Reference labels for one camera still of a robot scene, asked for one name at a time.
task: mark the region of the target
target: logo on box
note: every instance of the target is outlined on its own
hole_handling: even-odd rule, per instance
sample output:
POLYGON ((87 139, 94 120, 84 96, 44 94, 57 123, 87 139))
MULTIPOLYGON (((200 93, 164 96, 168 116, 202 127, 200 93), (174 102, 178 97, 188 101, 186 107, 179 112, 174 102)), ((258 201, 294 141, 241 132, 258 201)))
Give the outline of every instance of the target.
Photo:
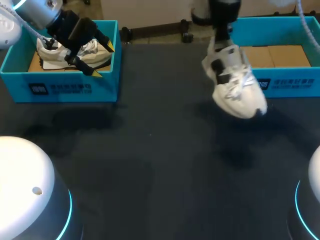
POLYGON ((30 83, 29 88, 34 95, 49 95, 44 83, 30 83))
POLYGON ((260 78, 260 79, 258 79, 260 88, 262 90, 267 90, 268 87, 269 87, 270 81, 271 81, 270 78, 260 78))

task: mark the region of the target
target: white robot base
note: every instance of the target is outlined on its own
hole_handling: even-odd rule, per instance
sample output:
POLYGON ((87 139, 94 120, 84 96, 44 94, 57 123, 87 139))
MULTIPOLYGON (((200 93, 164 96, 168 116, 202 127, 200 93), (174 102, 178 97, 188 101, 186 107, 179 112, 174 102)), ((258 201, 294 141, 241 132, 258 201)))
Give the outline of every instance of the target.
MULTIPOLYGON (((1 0, 1 4, 13 9, 11 0, 1 0)), ((11 13, 0 7, 0 49, 8 49, 14 45, 21 33, 21 23, 11 13)))
POLYGON ((0 137, 0 239, 81 240, 75 201, 48 155, 32 142, 0 137))
POLYGON ((320 147, 296 186, 287 226, 292 240, 320 240, 320 147))

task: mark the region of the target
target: blue led ring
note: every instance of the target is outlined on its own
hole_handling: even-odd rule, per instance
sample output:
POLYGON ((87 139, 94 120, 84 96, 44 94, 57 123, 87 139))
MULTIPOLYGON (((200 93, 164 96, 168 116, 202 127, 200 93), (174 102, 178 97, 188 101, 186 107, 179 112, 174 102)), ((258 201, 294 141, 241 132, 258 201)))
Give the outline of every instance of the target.
POLYGON ((309 232, 309 234, 315 239, 315 240, 319 240, 313 233, 312 231, 308 228, 308 226, 305 224, 305 221, 302 219, 299 208, 298 208, 298 200, 297 200, 297 194, 298 194, 298 187, 299 187, 300 181, 298 182, 298 185, 296 186, 295 189, 295 208, 296 208, 296 212, 299 215, 299 218, 303 224, 303 226, 305 227, 305 229, 309 232))

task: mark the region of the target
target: floor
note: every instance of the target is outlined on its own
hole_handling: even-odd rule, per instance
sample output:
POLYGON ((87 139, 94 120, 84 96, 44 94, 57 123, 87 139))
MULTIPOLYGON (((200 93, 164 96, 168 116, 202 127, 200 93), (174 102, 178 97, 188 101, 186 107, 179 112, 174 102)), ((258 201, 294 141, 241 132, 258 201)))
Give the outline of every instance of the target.
MULTIPOLYGON (((80 17, 90 18, 92 20, 103 20, 103 13, 101 10, 100 0, 90 0, 91 4, 86 5, 83 0, 67 0, 67 4, 64 5, 65 10, 72 10, 80 17)), ((208 43, 213 30, 211 27, 203 27, 197 25, 191 25, 189 32, 194 35, 194 43, 208 43)), ((181 43, 180 34, 171 34, 158 37, 148 37, 142 39, 136 39, 132 41, 133 44, 179 44, 181 43)))

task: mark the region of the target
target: screw hole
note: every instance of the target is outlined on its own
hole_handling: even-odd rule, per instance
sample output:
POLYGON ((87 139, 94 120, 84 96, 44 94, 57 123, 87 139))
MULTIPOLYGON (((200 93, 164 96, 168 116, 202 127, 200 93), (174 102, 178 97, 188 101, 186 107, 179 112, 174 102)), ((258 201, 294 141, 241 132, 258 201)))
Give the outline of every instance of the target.
POLYGON ((35 194, 35 195, 41 195, 42 194, 42 190, 40 187, 37 187, 35 186, 34 188, 32 188, 32 192, 35 194))

